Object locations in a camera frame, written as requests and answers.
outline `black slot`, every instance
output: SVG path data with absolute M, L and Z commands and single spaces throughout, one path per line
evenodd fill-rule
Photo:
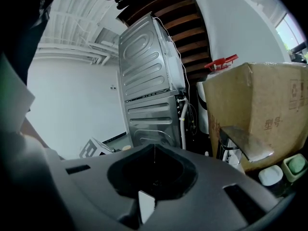
M 238 185 L 225 187 L 224 190 L 249 224 L 265 215 L 265 212 Z
M 67 171 L 67 173 L 70 175 L 70 174 L 75 174 L 75 173 L 78 173 L 78 172 L 87 170 L 87 169 L 89 169 L 89 168 L 90 168 L 89 165 L 81 165 L 81 166 L 77 166 L 77 167 L 70 167 L 70 168 L 67 168 L 66 171 Z
M 197 172 L 186 158 L 150 144 L 112 164 L 108 179 L 120 195 L 138 199 L 142 190 L 159 201 L 181 198 L 194 185 Z

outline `window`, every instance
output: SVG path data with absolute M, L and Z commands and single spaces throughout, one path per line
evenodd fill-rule
M 288 14 L 286 14 L 286 16 L 278 24 L 276 30 L 284 42 L 287 50 L 293 49 L 305 41 L 303 33 L 298 28 L 293 18 Z

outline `white wall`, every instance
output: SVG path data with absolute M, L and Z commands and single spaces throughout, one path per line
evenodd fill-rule
M 274 26 L 282 20 L 287 10 L 280 0 L 251 0 L 269 18 Z
M 28 88 L 35 95 L 27 118 L 48 146 L 65 159 L 93 136 L 104 141 L 126 131 L 117 65 L 74 60 L 34 60 Z
M 238 54 L 244 62 L 290 62 L 274 26 L 251 0 L 196 0 L 205 20 L 212 59 Z

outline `ceiling pipe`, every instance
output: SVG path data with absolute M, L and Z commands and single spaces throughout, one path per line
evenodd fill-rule
M 102 66 L 105 65 L 105 63 L 110 59 L 110 56 L 106 56 L 105 59 L 102 62 Z
M 61 11 L 51 10 L 51 11 L 50 11 L 50 14 L 51 14 L 51 15 L 53 15 L 53 14 L 64 15 L 64 16 L 68 16 L 68 17 L 71 17 L 71 18 L 76 19 L 76 20 L 83 20 L 83 21 L 86 21 L 86 22 L 88 22 L 88 23 L 97 24 L 97 22 L 94 21 L 94 20 L 90 20 L 90 19 L 88 19 L 88 18 L 86 18 L 86 17 L 74 15 L 74 14 L 71 14 L 71 13 L 64 13 L 64 12 L 61 12 Z
M 69 44 L 56 44 L 56 43 L 39 43 L 38 48 L 57 48 L 57 49 L 65 49 L 65 50 L 76 50 L 76 51 L 83 51 L 88 53 L 94 53 L 97 55 L 102 55 L 110 58 L 110 54 L 105 53 L 103 51 L 98 51 L 91 48 L 85 48 L 76 45 L 69 45 Z
M 98 44 L 98 43 L 93 43 L 93 42 L 88 42 L 88 44 L 91 45 L 91 46 L 97 47 L 97 48 L 101 48 L 101 49 L 104 49 L 104 50 L 107 50 L 107 51 L 114 52 L 118 56 L 118 50 L 116 50 L 115 48 L 105 46 L 105 45 L 102 45 L 102 44 Z
M 34 56 L 33 60 L 41 60 L 41 59 L 69 59 L 69 60 L 76 60 L 76 61 L 84 61 L 89 64 L 92 63 L 90 59 L 84 59 L 84 58 L 76 58 L 72 56 Z
M 61 49 L 37 49 L 36 54 L 69 54 L 69 55 L 79 55 L 79 56 L 86 56 L 97 58 L 97 63 L 100 63 L 103 59 L 101 55 L 97 55 L 94 53 L 87 53 L 81 51 L 74 51 L 74 50 L 61 50 Z
M 108 46 L 115 48 L 115 49 L 119 49 L 119 47 L 116 44 L 110 43 L 110 42 L 105 41 L 105 40 L 102 40 L 101 44 L 108 45 Z

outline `white ceiling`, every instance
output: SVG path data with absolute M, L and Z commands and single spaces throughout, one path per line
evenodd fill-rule
M 54 0 L 34 59 L 118 61 L 118 39 L 127 28 L 116 19 L 120 13 L 114 1 Z

